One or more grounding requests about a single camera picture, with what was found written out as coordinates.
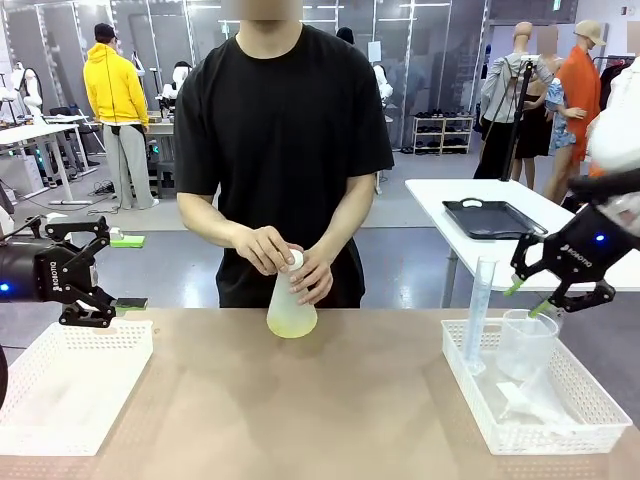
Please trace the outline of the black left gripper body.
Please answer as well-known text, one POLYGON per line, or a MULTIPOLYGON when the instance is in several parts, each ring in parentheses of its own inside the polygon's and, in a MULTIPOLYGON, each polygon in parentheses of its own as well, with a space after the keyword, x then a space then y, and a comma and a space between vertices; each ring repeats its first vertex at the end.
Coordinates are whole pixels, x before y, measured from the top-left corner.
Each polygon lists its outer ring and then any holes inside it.
POLYGON ((95 259, 70 242, 1 245, 1 302, 70 304, 96 293, 95 259))

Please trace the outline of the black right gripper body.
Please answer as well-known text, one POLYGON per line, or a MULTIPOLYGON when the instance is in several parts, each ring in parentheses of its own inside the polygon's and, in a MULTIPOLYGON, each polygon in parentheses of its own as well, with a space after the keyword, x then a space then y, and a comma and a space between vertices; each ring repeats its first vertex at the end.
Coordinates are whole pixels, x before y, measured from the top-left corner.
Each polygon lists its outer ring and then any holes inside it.
POLYGON ((587 204, 546 237, 546 269, 569 285, 598 282, 629 252, 629 233, 587 204))

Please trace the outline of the person's right hand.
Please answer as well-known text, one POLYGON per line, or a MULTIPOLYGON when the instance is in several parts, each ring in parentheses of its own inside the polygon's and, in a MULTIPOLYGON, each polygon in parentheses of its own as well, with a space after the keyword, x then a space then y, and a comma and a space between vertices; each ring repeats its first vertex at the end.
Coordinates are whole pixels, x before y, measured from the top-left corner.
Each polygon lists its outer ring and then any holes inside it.
POLYGON ((271 226, 257 229, 239 226, 231 237, 231 244, 239 256, 264 276, 286 272, 294 264, 289 245, 271 226))

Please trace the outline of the person's left hand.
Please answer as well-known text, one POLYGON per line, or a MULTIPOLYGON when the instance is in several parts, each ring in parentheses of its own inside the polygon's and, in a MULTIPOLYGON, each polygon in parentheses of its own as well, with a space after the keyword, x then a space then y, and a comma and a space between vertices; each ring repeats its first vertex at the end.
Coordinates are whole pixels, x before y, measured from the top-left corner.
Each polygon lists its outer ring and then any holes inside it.
POLYGON ((315 305, 323 300, 333 285, 332 260, 320 247, 303 253, 303 266, 290 276, 290 292, 299 296, 299 304, 315 305))

